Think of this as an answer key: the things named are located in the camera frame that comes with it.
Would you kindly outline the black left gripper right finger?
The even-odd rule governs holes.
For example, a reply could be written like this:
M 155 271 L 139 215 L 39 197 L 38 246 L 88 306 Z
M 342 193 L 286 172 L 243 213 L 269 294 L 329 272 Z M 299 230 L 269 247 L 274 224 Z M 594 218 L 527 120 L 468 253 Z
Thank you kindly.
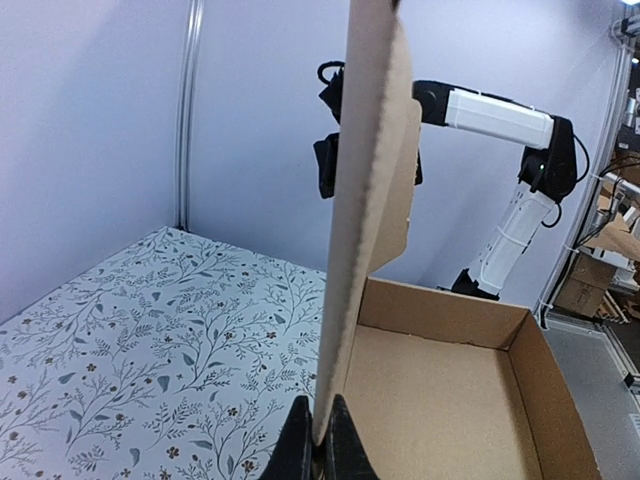
M 330 480 L 379 480 L 358 435 L 348 405 L 334 396 L 324 440 L 324 475 Z

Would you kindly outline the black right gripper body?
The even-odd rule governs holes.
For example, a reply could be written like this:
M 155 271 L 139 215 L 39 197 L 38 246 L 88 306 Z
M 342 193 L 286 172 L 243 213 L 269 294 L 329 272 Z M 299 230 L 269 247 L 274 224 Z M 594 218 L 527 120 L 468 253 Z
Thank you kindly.
M 318 190 L 322 199 L 332 198 L 335 194 L 335 182 L 339 149 L 338 132 L 329 134 L 326 138 L 318 140 L 313 144 L 313 150 L 318 166 Z M 420 152 L 402 152 L 397 161 L 396 168 L 405 170 L 401 174 L 402 178 L 409 178 L 408 172 L 412 173 L 414 185 L 423 183 L 423 172 Z

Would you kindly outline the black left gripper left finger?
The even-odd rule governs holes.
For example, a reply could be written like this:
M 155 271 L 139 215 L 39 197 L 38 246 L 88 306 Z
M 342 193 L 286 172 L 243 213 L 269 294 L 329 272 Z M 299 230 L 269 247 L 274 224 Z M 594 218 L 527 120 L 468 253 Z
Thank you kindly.
M 312 476 L 312 416 L 309 399 L 294 398 L 260 480 L 309 480 Z

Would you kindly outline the brown cardboard box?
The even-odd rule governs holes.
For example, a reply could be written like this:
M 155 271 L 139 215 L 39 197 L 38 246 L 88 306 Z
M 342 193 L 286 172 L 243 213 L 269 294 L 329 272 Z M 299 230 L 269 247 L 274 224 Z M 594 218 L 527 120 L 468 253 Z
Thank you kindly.
M 565 378 L 532 314 L 378 280 L 402 254 L 419 107 L 393 1 L 350 5 L 313 437 L 336 394 L 379 479 L 597 479 Z

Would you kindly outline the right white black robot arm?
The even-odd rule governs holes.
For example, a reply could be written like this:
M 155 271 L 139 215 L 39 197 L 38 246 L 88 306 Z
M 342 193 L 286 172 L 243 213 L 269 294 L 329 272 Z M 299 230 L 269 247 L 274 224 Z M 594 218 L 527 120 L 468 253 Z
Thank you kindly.
M 488 240 L 509 202 L 527 151 L 473 133 L 447 133 L 429 126 L 421 140 L 419 190 L 406 254 L 384 268 L 386 278 L 450 288 Z M 531 246 L 509 274 L 501 298 L 533 305 L 555 272 L 569 218 L 568 206 L 554 206 Z

